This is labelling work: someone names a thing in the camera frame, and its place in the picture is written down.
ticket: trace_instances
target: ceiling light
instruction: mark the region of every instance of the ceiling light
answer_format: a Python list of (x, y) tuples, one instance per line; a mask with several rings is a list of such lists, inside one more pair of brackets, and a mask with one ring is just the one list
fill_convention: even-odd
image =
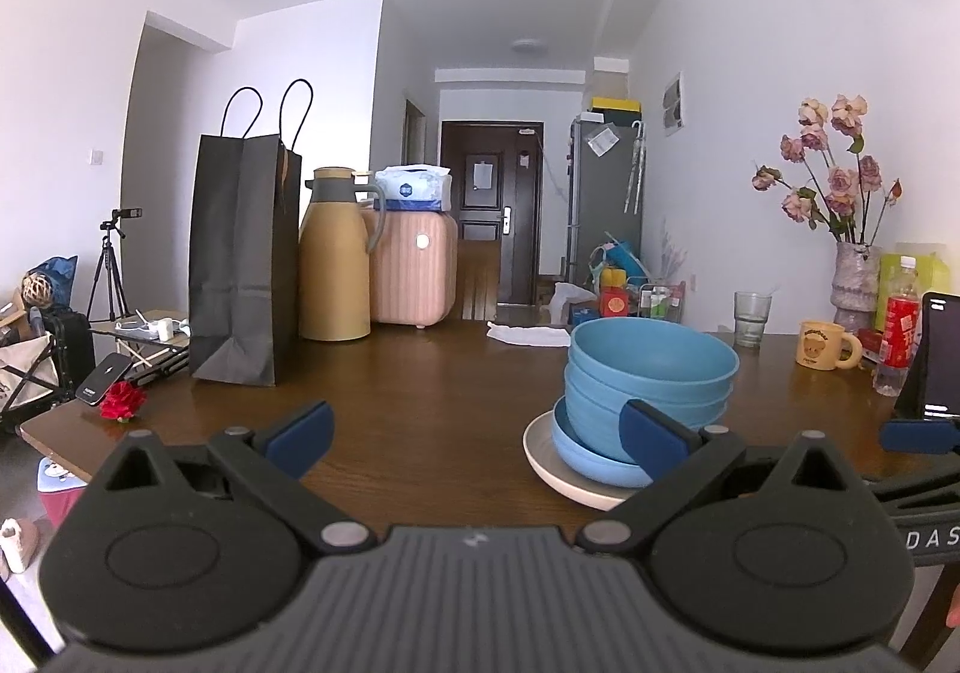
[(546, 52), (546, 44), (539, 38), (518, 38), (510, 48), (520, 55), (542, 55)]

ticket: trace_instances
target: plastic water bottle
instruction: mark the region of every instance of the plastic water bottle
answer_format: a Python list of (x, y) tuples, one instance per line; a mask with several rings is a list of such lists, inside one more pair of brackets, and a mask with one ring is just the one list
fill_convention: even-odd
[(880, 363), (874, 375), (874, 390), (884, 396), (898, 396), (904, 387), (912, 358), (913, 336), (920, 320), (920, 294), (917, 292), (917, 260), (901, 256), (887, 313), (883, 321)]

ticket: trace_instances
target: white plate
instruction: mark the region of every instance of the white plate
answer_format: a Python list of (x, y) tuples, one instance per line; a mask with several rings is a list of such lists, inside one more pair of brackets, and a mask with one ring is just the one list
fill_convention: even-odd
[(597, 510), (616, 508), (636, 491), (600, 484), (570, 469), (553, 447), (552, 429), (553, 411), (550, 411), (534, 418), (523, 433), (523, 452), (527, 455), (527, 462), (550, 489)]

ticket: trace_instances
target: flower vase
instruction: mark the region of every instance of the flower vase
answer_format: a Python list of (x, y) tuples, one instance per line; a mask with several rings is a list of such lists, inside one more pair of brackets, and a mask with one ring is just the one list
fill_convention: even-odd
[(880, 288), (880, 254), (880, 248), (837, 243), (830, 303), (837, 308), (833, 322), (848, 332), (874, 327)]

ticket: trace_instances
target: yellow mug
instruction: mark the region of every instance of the yellow mug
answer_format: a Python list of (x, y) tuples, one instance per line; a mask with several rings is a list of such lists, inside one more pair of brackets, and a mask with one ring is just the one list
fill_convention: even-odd
[[(848, 342), (851, 355), (840, 361), (843, 343)], [(797, 363), (810, 369), (851, 369), (863, 358), (863, 345), (842, 326), (822, 320), (805, 320), (800, 323), (800, 340), (797, 343)]]

